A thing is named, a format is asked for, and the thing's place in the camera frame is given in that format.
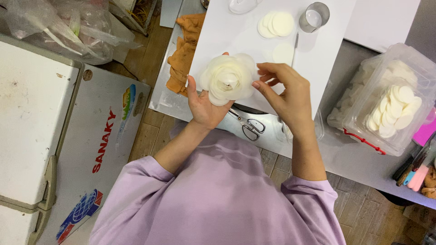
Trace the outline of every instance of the pink object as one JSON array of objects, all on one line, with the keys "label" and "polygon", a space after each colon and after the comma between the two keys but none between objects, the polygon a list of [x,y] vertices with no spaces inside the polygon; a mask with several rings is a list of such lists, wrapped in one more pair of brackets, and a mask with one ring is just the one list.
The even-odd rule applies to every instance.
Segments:
[{"label": "pink object", "polygon": [[[434,114],[434,108],[430,112],[429,116],[431,114]],[[415,133],[413,136],[413,139],[415,142],[420,144],[421,146],[424,146],[427,142],[427,140],[430,139],[430,136],[436,131],[436,120],[433,119],[433,121],[430,124],[422,125],[418,132]]]},{"label": "pink object", "polygon": [[407,184],[407,187],[414,191],[419,191],[419,188],[421,187],[422,182],[424,181],[424,178],[426,177],[428,171],[429,168],[427,166],[421,165],[416,171],[415,175],[413,175],[409,184]]}]

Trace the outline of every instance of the stack of white discs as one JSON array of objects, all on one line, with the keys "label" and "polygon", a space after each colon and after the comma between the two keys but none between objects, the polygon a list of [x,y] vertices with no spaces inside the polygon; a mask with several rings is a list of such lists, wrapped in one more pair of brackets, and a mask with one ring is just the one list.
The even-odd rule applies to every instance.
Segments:
[{"label": "stack of white discs", "polygon": [[422,104],[409,86],[391,86],[370,115],[367,126],[381,137],[390,138],[407,127]]},{"label": "stack of white discs", "polygon": [[271,11],[257,23],[257,31],[262,37],[286,37],[294,29],[294,18],[287,12]]}]

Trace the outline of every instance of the white flower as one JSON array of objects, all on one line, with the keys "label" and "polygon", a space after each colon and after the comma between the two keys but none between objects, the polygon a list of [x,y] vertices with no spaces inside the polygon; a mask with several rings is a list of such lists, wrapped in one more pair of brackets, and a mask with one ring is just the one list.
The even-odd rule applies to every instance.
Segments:
[{"label": "white flower", "polygon": [[254,60],[248,54],[220,55],[213,58],[201,74],[200,86],[209,91],[212,104],[225,105],[229,100],[251,96],[254,71]]}]

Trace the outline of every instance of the orange towel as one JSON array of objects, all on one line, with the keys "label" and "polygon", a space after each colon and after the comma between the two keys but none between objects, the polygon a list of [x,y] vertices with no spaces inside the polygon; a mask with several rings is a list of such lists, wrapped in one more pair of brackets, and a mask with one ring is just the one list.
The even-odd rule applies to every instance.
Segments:
[{"label": "orange towel", "polygon": [[195,48],[203,27],[203,14],[188,14],[177,18],[176,23],[180,25],[183,32],[183,39],[177,38],[177,49],[172,56],[168,57],[170,68],[170,79],[167,81],[167,88],[175,93],[187,97],[186,79],[194,58]]}]

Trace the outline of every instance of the hand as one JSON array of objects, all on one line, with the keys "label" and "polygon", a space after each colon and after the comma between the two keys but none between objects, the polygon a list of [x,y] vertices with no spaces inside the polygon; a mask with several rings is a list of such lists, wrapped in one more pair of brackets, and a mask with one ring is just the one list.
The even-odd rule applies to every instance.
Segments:
[{"label": "hand", "polygon": [[[286,64],[261,63],[260,81],[254,81],[253,87],[265,96],[279,117],[286,123],[294,137],[313,131],[312,109],[310,106],[310,83],[298,72]],[[285,90],[276,94],[272,86],[283,83]]]},{"label": "hand", "polygon": [[192,116],[194,116],[191,122],[209,131],[214,129],[224,119],[233,102],[235,102],[231,100],[222,106],[213,105],[209,101],[208,91],[203,90],[200,96],[198,96],[195,80],[189,75],[187,93],[189,108],[191,109]]}]

